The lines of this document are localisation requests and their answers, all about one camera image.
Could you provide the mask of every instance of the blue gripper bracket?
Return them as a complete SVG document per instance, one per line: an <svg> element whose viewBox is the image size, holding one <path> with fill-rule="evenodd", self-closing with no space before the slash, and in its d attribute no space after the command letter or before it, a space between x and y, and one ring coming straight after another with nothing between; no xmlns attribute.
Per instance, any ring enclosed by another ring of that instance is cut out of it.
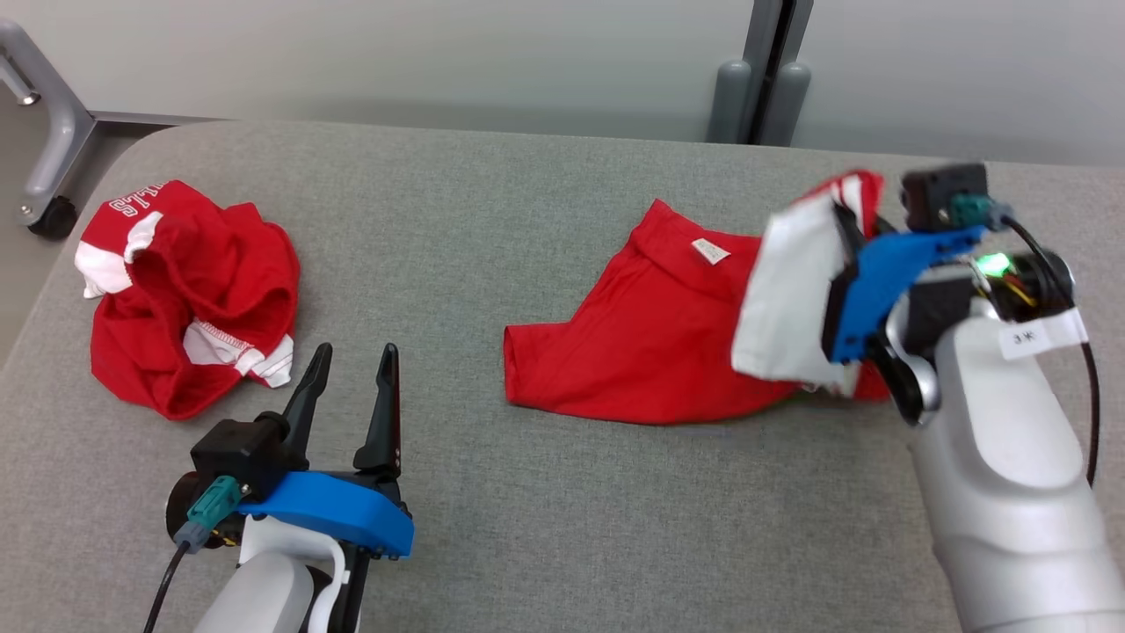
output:
<svg viewBox="0 0 1125 633"><path fill-rule="evenodd" d="M879 331L902 292L930 265L972 252L984 230L984 226L971 226L942 233L894 233L867 242L832 281L825 314L828 360L863 360L867 337Z"/></svg>
<svg viewBox="0 0 1125 633"><path fill-rule="evenodd" d="M388 557L408 558L414 545L414 522L390 499L325 473L291 472L269 499L240 504L237 512L269 515Z"/></svg>

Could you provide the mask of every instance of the teal connector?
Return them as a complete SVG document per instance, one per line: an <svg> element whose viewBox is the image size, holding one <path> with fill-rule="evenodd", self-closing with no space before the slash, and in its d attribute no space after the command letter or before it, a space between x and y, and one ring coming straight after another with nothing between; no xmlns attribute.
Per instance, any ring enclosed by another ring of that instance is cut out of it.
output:
<svg viewBox="0 0 1125 633"><path fill-rule="evenodd" d="M950 200L950 224L954 228L988 226L991 230L1006 228L1004 217L1012 215L1011 207L988 196L957 193Z"/></svg>
<svg viewBox="0 0 1125 633"><path fill-rule="evenodd" d="M177 545L187 545L187 552L195 554L210 539L218 522L228 517L242 503L242 490L233 477L216 479L202 497L188 510L188 521L172 536Z"/></svg>
<svg viewBox="0 0 1125 633"><path fill-rule="evenodd" d="M204 526L207 532L215 530L218 522L226 518L242 503L238 482L233 477L217 478L202 497L188 510L188 521Z"/></svg>

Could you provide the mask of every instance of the green led light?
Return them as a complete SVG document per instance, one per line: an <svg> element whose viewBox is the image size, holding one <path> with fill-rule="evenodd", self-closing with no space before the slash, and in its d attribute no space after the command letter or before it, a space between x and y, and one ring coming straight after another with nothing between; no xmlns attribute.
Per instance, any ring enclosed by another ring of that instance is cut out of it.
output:
<svg viewBox="0 0 1125 633"><path fill-rule="evenodd" d="M1005 271L1011 265L1011 260L1008 259L1007 254L997 252L978 259L976 265L980 266L981 272L989 277L1002 277Z"/></svg>

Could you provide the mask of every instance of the gray floor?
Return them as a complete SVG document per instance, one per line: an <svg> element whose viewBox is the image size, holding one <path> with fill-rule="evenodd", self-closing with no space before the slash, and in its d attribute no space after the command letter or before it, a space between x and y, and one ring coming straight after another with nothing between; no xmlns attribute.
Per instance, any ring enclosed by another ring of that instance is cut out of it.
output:
<svg viewBox="0 0 1125 633"><path fill-rule="evenodd" d="M64 186L81 209L106 170L153 127L98 124L91 142ZM8 359L27 314L58 257L61 242L42 239L15 220L24 184L47 137L47 110L19 107L0 88L0 365ZM74 272L74 291L82 284Z"/></svg>

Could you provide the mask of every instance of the gray table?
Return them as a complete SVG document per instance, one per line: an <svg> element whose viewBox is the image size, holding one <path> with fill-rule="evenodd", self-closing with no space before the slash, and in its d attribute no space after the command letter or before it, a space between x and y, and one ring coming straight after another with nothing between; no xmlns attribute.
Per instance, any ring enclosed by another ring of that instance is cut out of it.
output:
<svg viewBox="0 0 1125 633"><path fill-rule="evenodd" d="M728 425L650 428L504 401L507 324L569 318L652 198L708 227L767 215L852 166L932 159L773 147L210 123L129 150L97 201L180 178L258 204L304 268L297 364L336 354L309 443L350 463L386 342L402 350L402 487L415 555L376 564L364 631L953 631L890 405L802 399ZM993 192L1065 254L1105 386L1098 498L1125 553L1118 241L1125 173L992 164ZM84 215L89 217L94 205ZM124 405L89 373L94 302L68 244L0 376L0 626L138 630L172 545L163 505L215 422L284 406L243 383L200 419ZM1011 238L993 239L1015 245ZM1078 433L1077 351L1043 364ZM180 568L162 631L190 631L235 553Z"/></svg>

